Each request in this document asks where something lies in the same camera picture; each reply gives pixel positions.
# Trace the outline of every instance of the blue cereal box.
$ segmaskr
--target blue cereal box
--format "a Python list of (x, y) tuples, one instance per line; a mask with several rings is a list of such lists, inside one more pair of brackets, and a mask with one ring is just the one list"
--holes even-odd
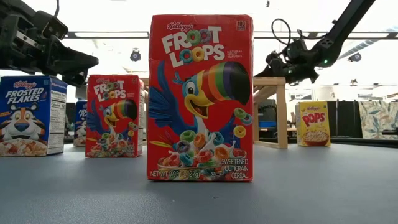
[(87, 116), (87, 101), (79, 100), (76, 103), (76, 118), (75, 118), (75, 140), (73, 145), (77, 147), (86, 145), (86, 116)]
[(63, 152), (67, 84), (47, 76), (1, 77), (0, 157)]

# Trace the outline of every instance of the kellogg's logo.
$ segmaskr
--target kellogg's logo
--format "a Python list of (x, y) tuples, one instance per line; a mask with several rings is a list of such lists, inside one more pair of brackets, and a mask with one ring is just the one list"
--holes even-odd
[(36, 82), (28, 83), (27, 81), (18, 81), (14, 82), (14, 88), (25, 88), (25, 89), (31, 89), (36, 87)]
[(99, 78), (97, 79), (96, 83), (108, 83), (109, 80), (105, 79), (105, 78)]
[(319, 107), (317, 107), (317, 106), (309, 106), (309, 107), (307, 107), (307, 110), (317, 111), (317, 110), (319, 110)]
[(182, 24), (182, 22), (171, 22), (167, 24), (168, 30), (180, 30), (181, 32), (186, 32), (193, 29), (193, 24)]

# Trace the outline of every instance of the red cereal box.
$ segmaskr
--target red cereal box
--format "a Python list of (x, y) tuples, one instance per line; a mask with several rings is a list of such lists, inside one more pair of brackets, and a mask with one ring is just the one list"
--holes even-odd
[(252, 180), (252, 34), (247, 15), (152, 18), (148, 179)]
[(137, 75), (90, 75), (86, 156), (142, 154), (144, 83)]

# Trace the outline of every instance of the patterned curtain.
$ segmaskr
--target patterned curtain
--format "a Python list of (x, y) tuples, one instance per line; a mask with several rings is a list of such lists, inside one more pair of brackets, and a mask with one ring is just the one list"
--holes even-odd
[(398, 103), (359, 102), (359, 112), (364, 139), (398, 139), (398, 136), (381, 134), (384, 130), (398, 127)]

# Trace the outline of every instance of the wooden stool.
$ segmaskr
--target wooden stool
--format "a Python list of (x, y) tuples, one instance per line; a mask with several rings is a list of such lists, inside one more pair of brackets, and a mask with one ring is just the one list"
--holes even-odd
[[(253, 141), (254, 144), (287, 149), (286, 80), (283, 77), (253, 78)], [(259, 141), (259, 103), (276, 94), (278, 143)]]

